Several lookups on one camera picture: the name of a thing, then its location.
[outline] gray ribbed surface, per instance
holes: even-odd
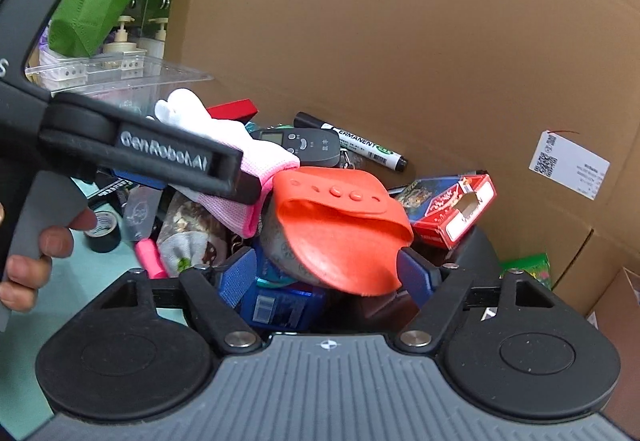
[[[618,441],[603,417],[531,426],[478,410],[429,358],[383,337],[279,335],[263,352],[224,361],[211,385],[173,415],[130,426],[59,416],[31,441]]]

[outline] mint green tabletop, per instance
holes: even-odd
[[[85,194],[96,189],[78,184]],[[130,243],[123,241],[102,254],[86,246],[81,232],[74,231],[74,239],[73,255],[53,261],[51,279],[40,290],[35,309],[14,313],[6,332],[0,333],[0,424],[16,439],[23,439],[52,416],[33,370],[39,348],[117,277],[140,265]],[[182,321],[176,310],[160,314]]]

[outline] black tape roll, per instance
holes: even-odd
[[[95,212],[98,225],[90,231],[85,231],[87,244],[96,253],[108,253],[118,247],[120,243],[120,227],[118,218],[112,212]]]

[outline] silver bolt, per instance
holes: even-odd
[[[409,347],[424,347],[431,343],[431,335],[424,331],[405,331],[400,335],[400,341]]]
[[[225,336],[225,342],[229,347],[251,347],[257,341],[257,337],[249,331],[235,331]]]

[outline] pink highlighter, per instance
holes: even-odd
[[[133,249],[136,252],[138,262],[146,270],[149,278],[169,278],[164,269],[164,264],[162,264],[158,246],[154,241],[143,239],[136,243]]]

